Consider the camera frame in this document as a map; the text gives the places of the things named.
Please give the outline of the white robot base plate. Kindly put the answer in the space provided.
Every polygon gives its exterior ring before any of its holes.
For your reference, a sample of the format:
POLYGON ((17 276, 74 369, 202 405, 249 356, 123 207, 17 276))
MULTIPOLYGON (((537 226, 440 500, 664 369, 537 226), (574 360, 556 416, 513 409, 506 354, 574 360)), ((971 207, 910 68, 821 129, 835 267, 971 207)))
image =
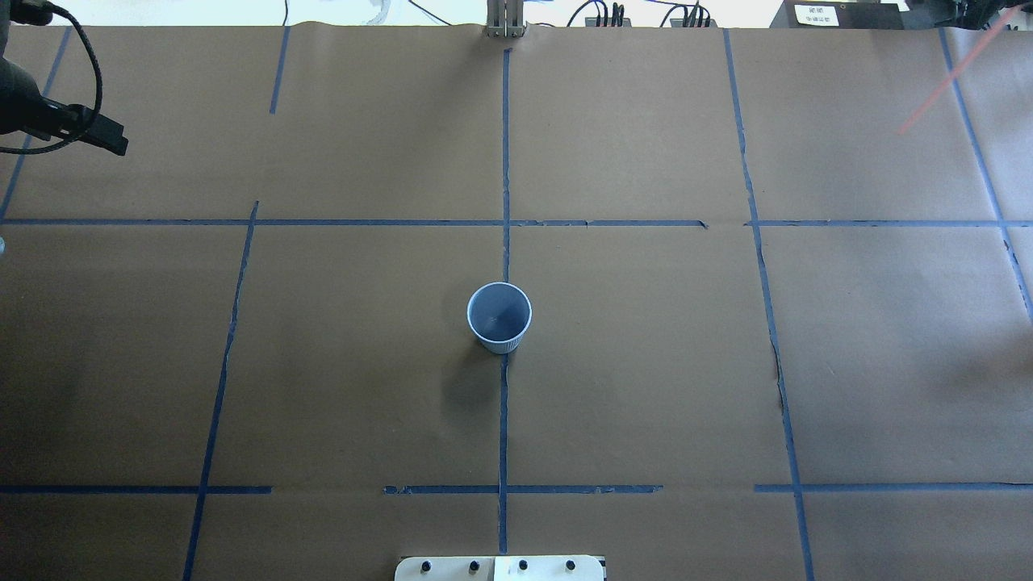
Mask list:
POLYGON ((606 580, 605 560, 587 554, 411 556, 395 580, 606 580))

